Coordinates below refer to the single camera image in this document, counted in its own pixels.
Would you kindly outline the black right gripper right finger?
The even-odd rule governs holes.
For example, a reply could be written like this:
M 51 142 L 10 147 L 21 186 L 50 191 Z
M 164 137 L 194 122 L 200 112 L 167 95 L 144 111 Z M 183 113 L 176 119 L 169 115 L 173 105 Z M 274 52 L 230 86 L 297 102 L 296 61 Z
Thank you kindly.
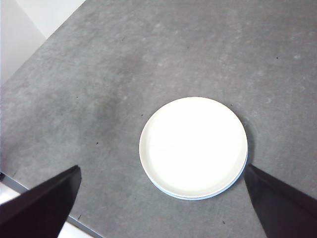
M 252 164 L 244 180 L 257 217 L 268 238 L 315 238 L 317 200 Z

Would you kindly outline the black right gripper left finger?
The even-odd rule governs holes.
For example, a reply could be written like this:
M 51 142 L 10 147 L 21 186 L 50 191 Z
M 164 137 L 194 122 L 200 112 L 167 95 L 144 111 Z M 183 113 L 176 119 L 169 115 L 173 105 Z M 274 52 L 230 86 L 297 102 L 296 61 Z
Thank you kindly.
M 2 238 L 56 238 L 81 183 L 81 169 L 73 166 L 0 206 Z

